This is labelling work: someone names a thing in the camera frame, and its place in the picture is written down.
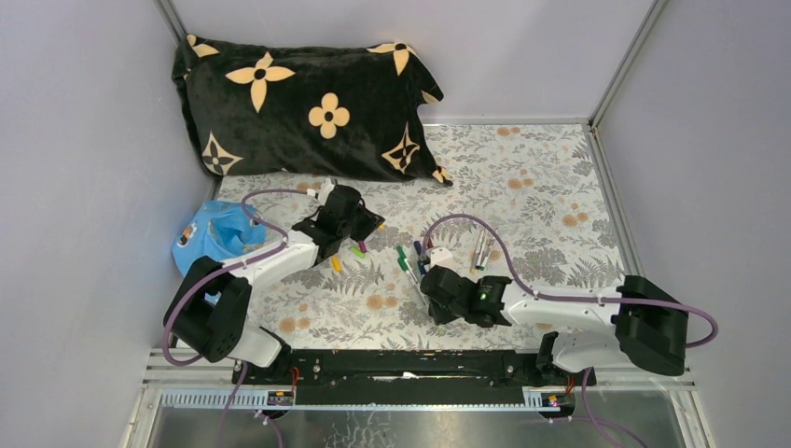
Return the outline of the bundle of coloured marker pens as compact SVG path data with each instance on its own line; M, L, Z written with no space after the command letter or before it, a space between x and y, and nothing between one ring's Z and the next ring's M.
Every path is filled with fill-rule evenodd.
M420 281L419 281L417 275L415 274L415 272L411 269L411 267L409 265L409 260L408 260L408 258L406 256L406 252L404 251L403 247L400 246L400 245L397 245L395 247L395 250L396 250L396 252L398 254L397 263L398 263L401 271L408 277L412 288L416 291L418 297L422 300L425 308L428 309L429 306L430 306L430 301L422 293L422 291L420 289Z

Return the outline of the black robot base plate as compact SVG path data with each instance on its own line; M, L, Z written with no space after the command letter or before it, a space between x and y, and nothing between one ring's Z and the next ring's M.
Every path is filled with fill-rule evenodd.
M516 405L526 387L596 385L548 356L513 350L295 349L271 367L236 371L243 385L282 385L298 405Z

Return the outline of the blue cartoon cloth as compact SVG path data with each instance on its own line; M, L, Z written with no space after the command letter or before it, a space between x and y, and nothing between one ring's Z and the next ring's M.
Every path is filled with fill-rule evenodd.
M202 204L172 247L176 268L186 276L201 257L233 259L256 250L266 239L266 228L255 222L240 203L207 201Z

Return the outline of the yellow pen cap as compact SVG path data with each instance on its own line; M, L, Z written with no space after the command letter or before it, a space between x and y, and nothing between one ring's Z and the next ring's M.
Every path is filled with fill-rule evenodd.
M341 262L340 262L340 258L338 256L333 256L331 258L331 264L333 266L333 269L337 273L340 273L342 271L342 265L341 265Z

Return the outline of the aluminium frame rail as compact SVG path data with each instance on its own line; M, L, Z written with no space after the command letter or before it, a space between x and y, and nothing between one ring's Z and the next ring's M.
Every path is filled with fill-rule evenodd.
M304 351L281 369L153 350L125 447L708 447L694 383L632 368L533 387L516 356Z

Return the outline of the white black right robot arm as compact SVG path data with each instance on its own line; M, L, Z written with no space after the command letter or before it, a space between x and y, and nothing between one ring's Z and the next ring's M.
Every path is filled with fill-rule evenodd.
M625 363L664 376L685 370L688 314L667 294L661 294L661 306L630 302L631 294L643 299L658 291L640 276L628 275L615 287L624 303L606 303L595 295L583 302L561 301L559 288L550 290L550 300L538 299L507 276L473 281L439 265L428 270L420 290L438 325L456 319L482 328L548 324L534 369L550 385L587 368Z

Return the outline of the floral patterned table mat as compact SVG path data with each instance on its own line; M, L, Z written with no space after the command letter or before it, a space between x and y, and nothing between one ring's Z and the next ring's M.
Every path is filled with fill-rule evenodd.
M588 131L579 125L428 125L427 145L450 173L404 183L357 181L384 224L359 256L349 243L339 266L325 261L256 290L249 321L295 348L533 349L562 321L483 329L456 320L439 326L398 265L415 259L429 235L454 270L472 275L483 224L500 236L485 271L517 273L527 284L611 287L624 275Z

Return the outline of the green pen cap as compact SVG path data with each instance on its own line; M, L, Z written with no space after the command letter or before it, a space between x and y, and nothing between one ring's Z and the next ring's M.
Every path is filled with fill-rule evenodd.
M366 256L365 253L359 247L356 246L351 246L350 251L360 259L363 259Z

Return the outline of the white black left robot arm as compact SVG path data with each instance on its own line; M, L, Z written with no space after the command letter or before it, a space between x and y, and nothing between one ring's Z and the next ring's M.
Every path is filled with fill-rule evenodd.
M176 337L195 351L196 360L254 365L269 384L286 377L285 342L248 319L253 293L335 256L347 240L365 241L385 221L366 207L357 189L332 179L304 193L317 201L316 211L288 231L274 227L277 239L236 258L203 256L191 264L163 317L163 341Z

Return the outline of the black floral pillow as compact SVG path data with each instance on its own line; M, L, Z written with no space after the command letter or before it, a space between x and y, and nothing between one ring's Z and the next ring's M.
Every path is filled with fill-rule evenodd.
M419 116L444 94L405 42L273 48L187 35L171 79L210 177L286 172L451 183Z

